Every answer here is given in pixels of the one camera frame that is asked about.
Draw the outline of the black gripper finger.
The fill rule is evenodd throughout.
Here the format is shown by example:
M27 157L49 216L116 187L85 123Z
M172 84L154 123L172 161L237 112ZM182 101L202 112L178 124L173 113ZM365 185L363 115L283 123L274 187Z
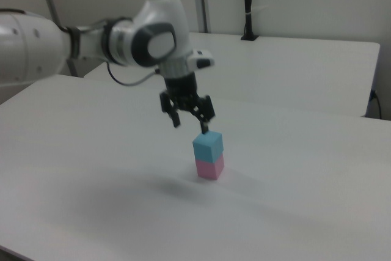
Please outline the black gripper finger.
M206 134L209 131L209 123L215 117L214 107L211 101L211 97L206 95L199 97L195 101L195 105L191 110L191 114L200 122L202 134Z
M175 128L180 126L180 118L178 115L177 105L170 99L169 94L164 91L159 95L161 102L161 109L163 113L166 113L172 120L173 126Z

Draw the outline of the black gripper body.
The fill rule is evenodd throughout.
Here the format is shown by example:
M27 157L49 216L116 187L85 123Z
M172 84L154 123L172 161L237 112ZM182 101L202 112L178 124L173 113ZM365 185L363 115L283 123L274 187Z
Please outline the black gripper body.
M199 110L197 94L197 81L195 73L181 78L165 78L166 91L163 92L163 111L170 113L173 106L170 101L180 110L195 114Z

